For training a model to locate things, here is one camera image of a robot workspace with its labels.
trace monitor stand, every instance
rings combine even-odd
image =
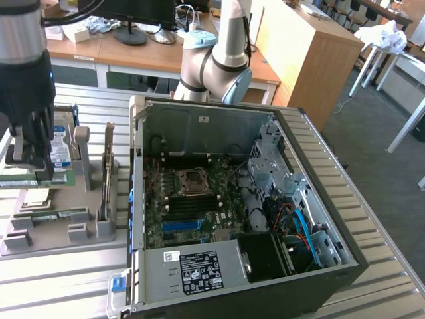
[[[134,29],[128,21],[128,27],[119,27],[114,30],[114,37],[125,45],[142,45],[146,42],[146,35],[139,29]]]

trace motherboard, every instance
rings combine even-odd
[[[230,157],[171,162],[145,158],[147,248],[235,238],[248,229]]]

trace green circuit board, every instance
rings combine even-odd
[[[246,229],[244,204],[232,175],[236,168],[237,165],[227,158],[213,158],[212,163],[204,170],[207,173],[209,194],[220,195],[219,201],[222,202],[222,207],[201,213],[199,219],[202,219],[202,223],[199,230],[163,232],[162,216],[168,214],[166,197],[182,196],[179,194],[181,190],[179,171],[161,167],[152,160],[145,163],[147,248],[207,243],[214,241],[214,232],[218,229],[228,229],[231,237],[243,233]]]

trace circuit board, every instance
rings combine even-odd
[[[206,243],[214,240],[234,238],[236,234],[247,230],[247,220],[244,213],[244,204],[234,182],[234,170],[237,168],[230,158],[213,158],[206,167],[192,167],[184,173],[201,171],[205,175],[208,188],[206,194],[182,195],[183,173],[178,169],[161,167],[157,159],[145,161],[145,234],[148,249],[173,247]],[[164,218],[170,216],[170,202],[186,200],[193,196],[194,201],[207,196],[214,197],[218,206],[209,211],[197,213],[197,229],[184,230],[165,229]],[[167,223],[167,227],[174,227],[178,223]],[[218,239],[217,234],[228,234],[225,239]]]

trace blue pcie slot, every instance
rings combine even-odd
[[[197,231],[198,221],[185,221],[181,223],[163,223],[162,231]]]

